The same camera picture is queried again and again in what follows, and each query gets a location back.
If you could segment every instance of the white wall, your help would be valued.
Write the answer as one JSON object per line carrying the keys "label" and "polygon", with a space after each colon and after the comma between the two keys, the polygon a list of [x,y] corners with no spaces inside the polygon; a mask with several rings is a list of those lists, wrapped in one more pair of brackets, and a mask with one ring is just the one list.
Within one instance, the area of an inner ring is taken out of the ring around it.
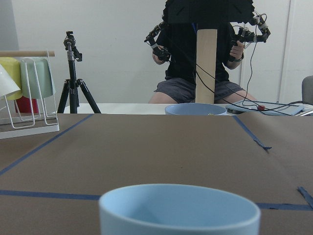
{"label": "white wall", "polygon": [[[313,74],[311,1],[254,1],[256,10],[268,15],[272,33],[252,59],[248,90],[259,100],[301,100],[302,79]],[[164,79],[167,64],[156,65],[143,40],[162,21],[165,1],[12,0],[12,5],[20,50],[55,51],[50,61],[57,102],[69,78],[66,31],[74,32],[83,54],[83,61],[75,63],[77,78],[84,79],[98,103],[146,103]],[[253,47],[247,48],[242,68],[231,71],[232,80],[244,88]],[[79,98],[86,102],[82,92]]]}

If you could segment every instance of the light blue bowl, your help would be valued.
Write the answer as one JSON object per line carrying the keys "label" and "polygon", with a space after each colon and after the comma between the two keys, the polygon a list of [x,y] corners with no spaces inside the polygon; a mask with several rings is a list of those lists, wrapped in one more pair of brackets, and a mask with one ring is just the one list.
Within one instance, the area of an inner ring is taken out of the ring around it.
{"label": "light blue bowl", "polygon": [[102,235],[258,235],[261,215],[236,194],[176,184],[114,189],[99,209]]}
{"label": "light blue bowl", "polygon": [[214,104],[182,103],[172,104],[165,108],[167,115],[226,115],[226,108]]}

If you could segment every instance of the wooden dowel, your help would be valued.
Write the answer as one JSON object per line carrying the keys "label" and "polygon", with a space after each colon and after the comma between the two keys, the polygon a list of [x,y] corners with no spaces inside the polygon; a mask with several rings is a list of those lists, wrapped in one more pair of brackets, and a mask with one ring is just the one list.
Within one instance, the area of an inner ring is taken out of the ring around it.
{"label": "wooden dowel", "polygon": [[0,57],[47,57],[47,53],[49,56],[54,57],[54,51],[22,51],[22,50],[8,50],[8,51],[0,51]]}

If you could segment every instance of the tripod head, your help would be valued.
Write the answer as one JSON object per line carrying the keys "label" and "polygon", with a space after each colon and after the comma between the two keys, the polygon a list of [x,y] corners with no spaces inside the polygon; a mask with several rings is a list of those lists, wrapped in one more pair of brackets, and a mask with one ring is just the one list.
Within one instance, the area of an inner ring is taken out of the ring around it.
{"label": "tripod head", "polygon": [[74,52],[75,60],[77,60],[77,62],[80,62],[83,60],[83,55],[82,53],[79,53],[79,51],[77,50],[75,46],[76,40],[72,34],[73,34],[73,31],[67,31],[67,36],[65,37],[63,43],[65,46],[65,50]]}

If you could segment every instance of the black tripod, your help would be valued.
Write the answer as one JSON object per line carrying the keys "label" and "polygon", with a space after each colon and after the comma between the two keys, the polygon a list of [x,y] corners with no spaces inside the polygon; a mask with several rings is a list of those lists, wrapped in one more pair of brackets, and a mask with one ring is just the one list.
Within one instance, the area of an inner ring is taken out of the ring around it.
{"label": "black tripod", "polygon": [[65,50],[67,50],[67,60],[68,60],[68,67],[69,67],[69,75],[70,79],[65,80],[63,91],[58,107],[58,113],[63,113],[66,103],[67,103],[67,97],[69,94],[69,108],[71,114],[77,113],[77,107],[79,107],[79,101],[78,101],[78,91],[77,87],[80,86],[82,89],[82,92],[84,93],[89,105],[91,106],[94,113],[101,113],[96,102],[91,96],[90,91],[88,90],[85,82],[82,79],[76,80],[76,72],[75,72],[75,62],[74,59],[77,60],[77,62],[80,62],[83,60],[83,55],[78,52],[76,46],[75,46],[75,39],[72,31],[67,31],[67,36],[64,40]]}

